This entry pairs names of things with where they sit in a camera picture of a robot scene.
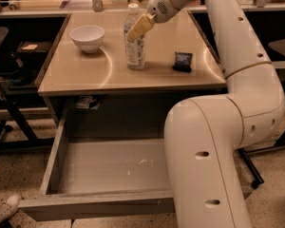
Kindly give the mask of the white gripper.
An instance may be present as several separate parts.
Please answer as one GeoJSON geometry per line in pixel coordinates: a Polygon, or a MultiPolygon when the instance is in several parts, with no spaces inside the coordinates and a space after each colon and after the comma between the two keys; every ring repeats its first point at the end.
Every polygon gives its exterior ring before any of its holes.
{"type": "Polygon", "coordinates": [[[127,40],[134,42],[144,36],[149,30],[157,24],[165,23],[173,18],[180,8],[177,0],[149,0],[147,3],[147,12],[140,16],[127,33],[127,40]]]}

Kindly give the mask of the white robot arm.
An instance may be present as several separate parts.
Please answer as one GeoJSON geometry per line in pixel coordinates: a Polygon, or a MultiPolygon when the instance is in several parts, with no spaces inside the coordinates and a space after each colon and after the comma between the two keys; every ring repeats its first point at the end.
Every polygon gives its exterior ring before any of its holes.
{"type": "MultiPolygon", "coordinates": [[[[196,0],[149,0],[138,39],[196,0]]],[[[205,0],[227,91],[174,105],[164,148],[179,228],[252,228],[234,152],[270,136],[285,114],[276,70],[237,0],[205,0]]]]}

